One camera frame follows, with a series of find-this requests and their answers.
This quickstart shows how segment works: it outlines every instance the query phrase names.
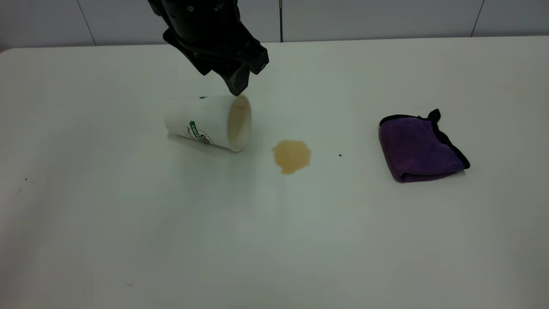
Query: white table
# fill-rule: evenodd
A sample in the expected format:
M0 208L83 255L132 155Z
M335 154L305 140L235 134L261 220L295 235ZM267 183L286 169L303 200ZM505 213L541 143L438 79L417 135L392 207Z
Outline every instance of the white table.
M0 54L0 306L549 303L549 37L265 47L241 153L168 136L164 102L228 93L175 48ZM379 121L434 108L471 169L396 183Z

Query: purple towel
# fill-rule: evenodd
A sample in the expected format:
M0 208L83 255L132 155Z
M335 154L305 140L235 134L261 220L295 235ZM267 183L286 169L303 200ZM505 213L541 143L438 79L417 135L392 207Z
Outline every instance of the purple towel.
M443 178L470 167L467 158L436 124L435 109L427 119L392 115L379 123L379 139L393 177L402 183Z

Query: white paper cup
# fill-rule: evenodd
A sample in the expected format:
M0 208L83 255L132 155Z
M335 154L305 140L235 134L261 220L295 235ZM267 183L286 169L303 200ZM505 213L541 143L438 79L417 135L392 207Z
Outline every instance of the white paper cup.
M173 101L164 113L168 132L240 151L251 133L251 106L244 95L204 96Z

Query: cup opening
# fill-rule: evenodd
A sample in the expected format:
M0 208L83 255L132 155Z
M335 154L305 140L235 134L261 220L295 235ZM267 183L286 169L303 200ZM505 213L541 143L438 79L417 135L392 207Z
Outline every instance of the cup opening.
M251 106L244 95L236 97L229 111L227 135L231 147L240 151L246 145L251 133Z

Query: spill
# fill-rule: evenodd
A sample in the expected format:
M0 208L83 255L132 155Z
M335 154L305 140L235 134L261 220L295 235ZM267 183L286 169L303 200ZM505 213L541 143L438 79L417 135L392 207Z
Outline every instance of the spill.
M293 174L311 162L311 150L303 141L283 140L272 151L274 162L282 168L284 175Z

